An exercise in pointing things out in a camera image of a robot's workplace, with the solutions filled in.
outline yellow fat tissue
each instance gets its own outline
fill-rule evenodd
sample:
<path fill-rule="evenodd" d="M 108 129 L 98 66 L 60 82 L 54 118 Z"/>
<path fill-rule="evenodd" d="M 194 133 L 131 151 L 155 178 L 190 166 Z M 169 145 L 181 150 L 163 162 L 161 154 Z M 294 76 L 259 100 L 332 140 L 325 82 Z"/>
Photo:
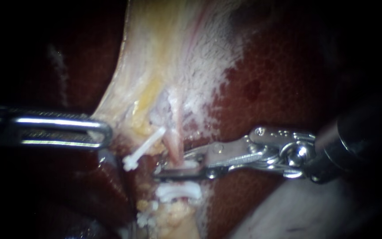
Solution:
<path fill-rule="evenodd" d="M 147 41 L 146 52 L 146 85 L 138 100 L 134 102 L 131 126 L 132 130 L 142 136 L 153 133 L 149 124 L 148 112 L 157 100 L 160 92 L 166 84 L 172 83 L 175 78 L 175 66 L 181 52 L 181 31 L 184 24 L 181 13 L 184 12 L 186 1 L 155 0 L 136 1 L 134 7 L 137 17 L 143 29 L 152 36 Z"/>

